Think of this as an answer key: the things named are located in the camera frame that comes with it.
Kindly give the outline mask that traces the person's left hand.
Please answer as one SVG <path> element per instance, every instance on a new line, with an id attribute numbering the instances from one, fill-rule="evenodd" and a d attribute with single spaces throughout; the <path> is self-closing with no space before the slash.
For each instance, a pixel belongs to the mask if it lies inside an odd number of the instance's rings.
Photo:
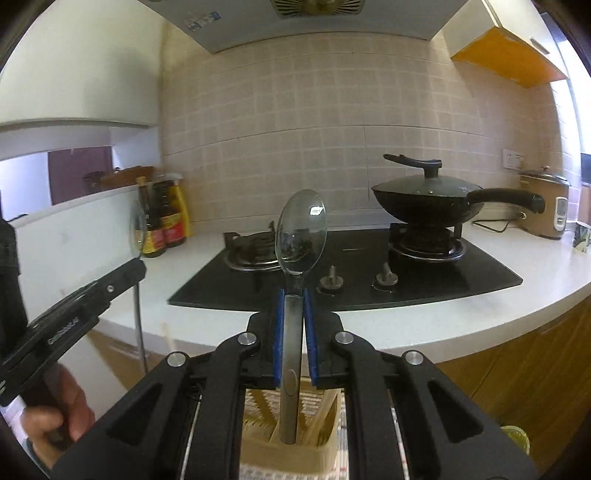
<path id="1" fill-rule="evenodd" d="M 89 407 L 85 393 L 70 371 L 58 364 L 59 400 L 62 410 L 51 406 L 26 407 L 20 417 L 21 426 L 27 435 L 30 457 L 40 468 L 49 471 L 62 455 L 62 450 L 53 446 L 48 435 L 68 424 L 73 442 L 79 440 L 95 424 L 94 411 Z"/>

